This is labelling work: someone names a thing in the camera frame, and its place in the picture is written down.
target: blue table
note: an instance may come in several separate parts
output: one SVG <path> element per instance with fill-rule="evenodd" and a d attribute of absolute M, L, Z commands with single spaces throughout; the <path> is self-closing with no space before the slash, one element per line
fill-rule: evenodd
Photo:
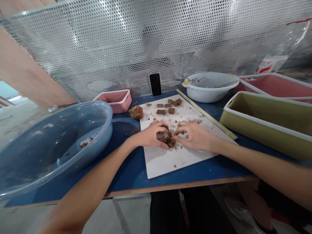
<path fill-rule="evenodd" d="M 164 93 L 162 96 L 158 97 L 145 96 L 134 98 L 130 107 L 170 97 L 175 94 L 178 93 L 176 91 L 172 91 Z M 197 102 L 197 104 L 216 120 L 220 120 L 223 107 L 231 97 L 231 94 L 227 94 L 219 102 L 211 104 Z M 112 138 L 105 150 L 91 165 L 68 177 L 62 177 L 60 175 L 33 191 L 13 198 L 6 204 L 6 207 L 57 203 L 75 185 L 75 183 L 77 183 L 96 164 L 120 146 L 126 138 L 135 134 L 136 128 L 140 130 L 139 120 L 132 119 L 129 113 L 114 114 Z M 298 161 L 284 154 L 270 149 L 236 132 L 234 133 L 238 136 L 236 142 L 241 146 L 299 164 Z M 153 179 L 148 179 L 143 147 L 138 147 L 121 165 L 105 196 L 112 197 L 168 189 L 238 182 L 253 178 L 254 175 L 245 167 L 222 155 L 218 155 L 174 172 Z"/>

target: green plastic container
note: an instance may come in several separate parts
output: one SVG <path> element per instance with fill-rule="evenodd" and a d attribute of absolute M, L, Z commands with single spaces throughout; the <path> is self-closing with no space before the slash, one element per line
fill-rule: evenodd
<path fill-rule="evenodd" d="M 220 123 L 300 161 L 312 160 L 312 104 L 238 92 Z"/>

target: white cutting board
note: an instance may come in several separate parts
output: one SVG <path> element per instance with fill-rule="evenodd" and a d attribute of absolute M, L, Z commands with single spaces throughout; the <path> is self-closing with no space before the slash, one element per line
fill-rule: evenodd
<path fill-rule="evenodd" d="M 182 100 L 181 106 L 172 106 L 175 108 L 174 114 L 169 114 L 168 109 L 165 107 L 157 108 L 156 104 L 167 104 L 168 99 L 173 101 L 180 98 Z M 235 143 L 228 135 L 226 135 L 220 128 L 214 125 L 209 119 L 204 117 L 195 107 L 193 107 L 188 101 L 186 101 L 180 94 L 160 99 L 158 101 L 149 102 L 152 106 L 148 107 L 146 104 L 140 105 L 143 108 L 143 118 L 140 119 L 141 130 L 147 128 L 153 119 L 164 121 L 169 126 L 171 133 L 177 128 L 178 123 L 175 121 L 192 121 L 201 120 L 199 123 L 203 129 L 209 131 L 213 135 L 224 138 L 228 141 Z M 158 115 L 156 111 L 158 109 L 166 110 L 166 115 Z M 180 137 L 186 138 L 188 134 L 179 135 Z M 145 163 L 147 170 L 147 178 L 151 179 L 171 171 L 178 170 L 180 168 L 192 165 L 194 163 L 201 162 L 203 160 L 212 158 L 217 154 L 212 152 L 203 152 L 188 147 L 182 147 L 181 144 L 176 143 L 174 148 L 162 149 L 160 147 L 144 147 Z"/>

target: hand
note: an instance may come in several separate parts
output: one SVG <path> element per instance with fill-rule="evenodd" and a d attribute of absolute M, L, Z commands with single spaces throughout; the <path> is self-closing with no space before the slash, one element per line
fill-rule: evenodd
<path fill-rule="evenodd" d="M 172 137 L 168 125 L 165 122 L 154 120 L 149 127 L 133 135 L 131 138 L 133 138 L 134 142 L 138 143 L 138 146 L 160 146 L 168 150 L 169 146 L 166 143 L 157 140 L 156 134 L 159 132 L 166 133 L 168 136 Z"/>
<path fill-rule="evenodd" d="M 178 135 L 188 133 L 188 138 L 182 138 Z M 178 127 L 173 137 L 178 143 L 190 147 L 192 149 L 201 151 L 215 152 L 215 146 L 221 138 L 210 134 L 203 130 L 196 122 L 181 121 L 178 123 Z"/>

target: shoe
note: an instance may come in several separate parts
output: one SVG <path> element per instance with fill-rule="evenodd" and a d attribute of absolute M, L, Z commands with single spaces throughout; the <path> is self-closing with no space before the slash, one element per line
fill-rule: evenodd
<path fill-rule="evenodd" d="M 245 204 L 236 201 L 233 197 L 225 197 L 224 201 L 227 205 L 227 207 L 230 209 L 230 211 L 240 220 L 243 220 L 253 226 L 253 228 L 259 233 L 259 234 L 267 234 L 263 230 L 260 229 L 260 227 L 257 225 L 256 221 L 253 218 L 253 215 L 248 209 L 248 206 Z"/>

